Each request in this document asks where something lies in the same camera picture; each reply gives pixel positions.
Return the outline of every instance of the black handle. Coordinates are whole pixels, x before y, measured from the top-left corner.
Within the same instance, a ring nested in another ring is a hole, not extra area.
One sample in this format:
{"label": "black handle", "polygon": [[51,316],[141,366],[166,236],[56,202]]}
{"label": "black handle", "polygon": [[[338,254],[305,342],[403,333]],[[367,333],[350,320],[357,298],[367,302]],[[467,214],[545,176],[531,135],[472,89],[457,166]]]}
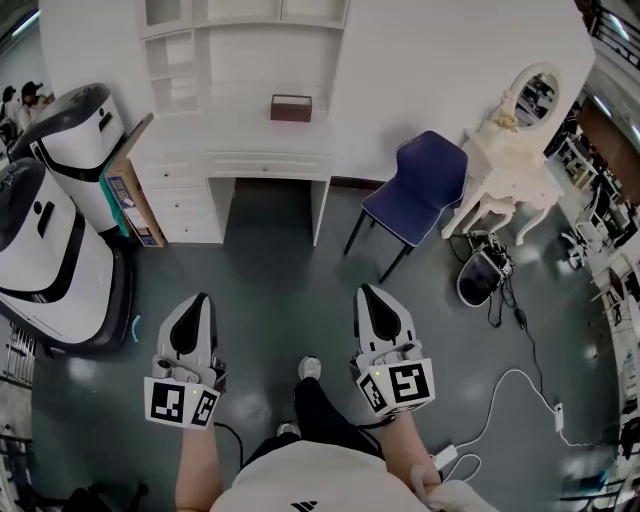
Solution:
{"label": "black handle", "polygon": [[104,130],[104,127],[109,124],[109,121],[111,121],[112,118],[113,116],[111,115],[111,112],[107,112],[107,115],[100,119],[100,123],[98,123],[100,131]]}
{"label": "black handle", "polygon": [[42,210],[42,215],[40,216],[40,220],[38,221],[38,234],[44,238],[44,232],[47,230],[47,226],[49,225],[49,219],[51,219],[51,214],[53,213],[53,209],[56,207],[51,201],[48,201],[44,210]]}

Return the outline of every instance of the white shoe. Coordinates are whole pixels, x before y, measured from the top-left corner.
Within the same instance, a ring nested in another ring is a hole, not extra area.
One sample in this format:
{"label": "white shoe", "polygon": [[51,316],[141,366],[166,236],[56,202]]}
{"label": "white shoe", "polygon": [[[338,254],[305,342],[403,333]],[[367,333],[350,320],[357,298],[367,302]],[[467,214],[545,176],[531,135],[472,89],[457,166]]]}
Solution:
{"label": "white shoe", "polygon": [[298,377],[300,377],[300,380],[306,379],[307,377],[320,380],[321,370],[322,365],[320,364],[320,359],[313,356],[303,357],[298,365]]}
{"label": "white shoe", "polygon": [[278,431],[276,435],[280,437],[282,434],[295,434],[298,437],[302,437],[302,432],[300,432],[300,427],[296,425],[293,421],[288,421],[287,423],[280,423],[278,427]]}

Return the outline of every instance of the white wall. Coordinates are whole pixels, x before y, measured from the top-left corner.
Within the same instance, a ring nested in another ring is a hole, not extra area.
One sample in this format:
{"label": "white wall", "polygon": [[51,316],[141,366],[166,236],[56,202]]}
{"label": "white wall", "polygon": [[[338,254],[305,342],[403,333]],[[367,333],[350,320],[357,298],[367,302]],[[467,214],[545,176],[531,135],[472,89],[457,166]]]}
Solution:
{"label": "white wall", "polygon": [[40,0],[44,57],[56,95],[103,82],[130,131],[151,112],[134,0]]}
{"label": "white wall", "polygon": [[12,85],[19,96],[20,89],[29,81],[41,82],[46,87],[51,87],[37,26],[29,30],[16,46],[0,56],[0,91]]}
{"label": "white wall", "polygon": [[[105,82],[127,129],[151,111],[134,0],[41,0],[40,9],[54,92]],[[424,130],[460,142],[535,62],[562,71],[568,111],[593,60],[573,0],[351,0],[331,105],[336,174],[387,179],[397,144]]]}
{"label": "white wall", "polygon": [[396,146],[425,130],[461,142],[536,62],[562,72],[568,111],[594,58],[573,0],[351,0],[331,104],[336,174],[388,179]]}

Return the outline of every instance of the cardboard box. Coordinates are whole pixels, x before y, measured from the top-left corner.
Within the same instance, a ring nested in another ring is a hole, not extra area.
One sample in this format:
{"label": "cardboard box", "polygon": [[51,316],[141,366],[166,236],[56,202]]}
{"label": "cardboard box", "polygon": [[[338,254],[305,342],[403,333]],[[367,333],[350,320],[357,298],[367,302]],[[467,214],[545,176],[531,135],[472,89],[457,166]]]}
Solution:
{"label": "cardboard box", "polygon": [[152,119],[153,114],[149,114],[134,128],[109,164],[105,172],[105,179],[140,243],[145,247],[164,247],[167,241],[147,199],[144,197],[144,192],[128,157],[129,151]]}

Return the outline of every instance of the blue chair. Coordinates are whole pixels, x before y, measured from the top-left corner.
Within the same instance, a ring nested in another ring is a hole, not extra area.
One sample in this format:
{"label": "blue chair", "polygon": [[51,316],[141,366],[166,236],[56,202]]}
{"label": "blue chair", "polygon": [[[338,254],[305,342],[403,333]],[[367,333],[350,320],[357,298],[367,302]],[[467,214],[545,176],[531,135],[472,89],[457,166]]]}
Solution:
{"label": "blue chair", "polygon": [[467,154],[436,132],[424,132],[396,152],[398,171],[362,202],[362,213],[344,249],[351,249],[366,216],[404,242],[404,248],[380,278],[422,243],[442,210],[459,201],[467,179]]}

